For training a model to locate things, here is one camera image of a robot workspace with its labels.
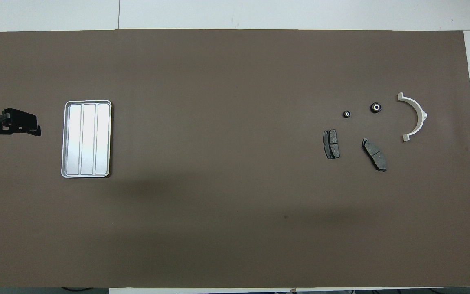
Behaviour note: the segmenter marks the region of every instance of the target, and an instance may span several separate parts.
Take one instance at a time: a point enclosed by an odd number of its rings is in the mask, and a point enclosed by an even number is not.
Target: small black object
[[[10,135],[13,133],[41,136],[41,127],[37,123],[37,117],[14,108],[3,110],[0,115],[0,134]]]
[[[378,113],[382,110],[382,105],[380,105],[380,103],[378,102],[375,102],[373,104],[371,104],[371,111],[374,112],[374,113]]]
[[[77,288],[77,289],[73,289],[73,288],[65,288],[65,287],[63,287],[63,289],[65,289],[66,291],[70,291],[70,292],[83,292],[83,291],[90,290],[90,289],[93,289],[93,288]]]
[[[328,159],[340,158],[338,151],[338,141],[336,139],[336,130],[324,131],[324,151]]]
[[[386,158],[384,157],[382,151],[380,151],[380,149],[378,149],[375,144],[373,144],[367,138],[364,138],[364,140],[362,141],[362,147],[368,154],[369,158],[371,158],[371,161],[373,162],[378,171],[384,173],[388,170],[386,165]]]

